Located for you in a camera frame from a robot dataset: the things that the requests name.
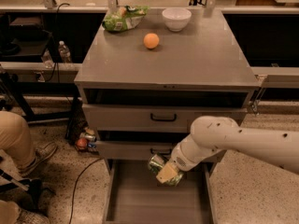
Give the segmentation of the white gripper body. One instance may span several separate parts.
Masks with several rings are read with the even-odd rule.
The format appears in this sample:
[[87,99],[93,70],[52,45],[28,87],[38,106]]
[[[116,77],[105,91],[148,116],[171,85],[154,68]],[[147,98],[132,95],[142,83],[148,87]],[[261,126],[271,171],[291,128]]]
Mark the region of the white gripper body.
[[180,171],[190,171],[199,164],[198,149],[188,144],[177,144],[171,153],[172,162]]

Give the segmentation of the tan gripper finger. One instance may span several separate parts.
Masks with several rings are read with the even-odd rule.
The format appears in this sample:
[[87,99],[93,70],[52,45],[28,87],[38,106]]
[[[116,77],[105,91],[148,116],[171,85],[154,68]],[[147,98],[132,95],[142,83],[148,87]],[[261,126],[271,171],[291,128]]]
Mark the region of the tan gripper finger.
[[178,176],[178,173],[179,168],[177,168],[177,166],[173,162],[168,161],[165,166],[158,172],[156,178],[160,183],[164,184],[176,178]]

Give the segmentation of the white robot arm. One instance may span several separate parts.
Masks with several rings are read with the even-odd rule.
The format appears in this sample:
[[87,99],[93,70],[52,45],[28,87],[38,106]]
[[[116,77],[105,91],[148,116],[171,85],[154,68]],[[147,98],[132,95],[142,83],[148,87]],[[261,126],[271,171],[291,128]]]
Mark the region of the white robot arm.
[[203,116],[173,148],[156,178],[164,184],[223,150],[235,150],[299,174],[299,132],[242,128],[231,118]]

